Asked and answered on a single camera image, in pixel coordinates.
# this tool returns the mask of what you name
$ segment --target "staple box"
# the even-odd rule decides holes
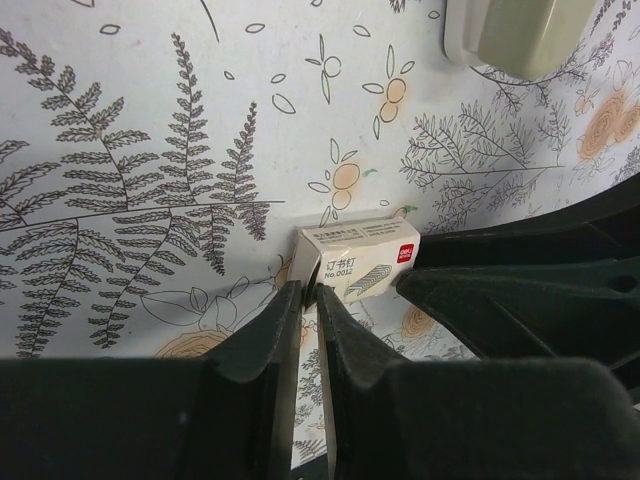
[[[413,267],[420,234],[403,218],[302,229],[289,268],[300,280],[306,312],[315,311],[315,287],[325,284],[344,303],[378,295]]]

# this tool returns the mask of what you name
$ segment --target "floral pattern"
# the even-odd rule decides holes
[[[640,173],[635,0],[535,80],[448,62],[439,0],[130,3],[0,4],[3,356],[197,356],[282,287],[296,228],[479,228]],[[409,358],[473,358],[393,291],[349,309]],[[317,328],[294,466],[326,444]]]

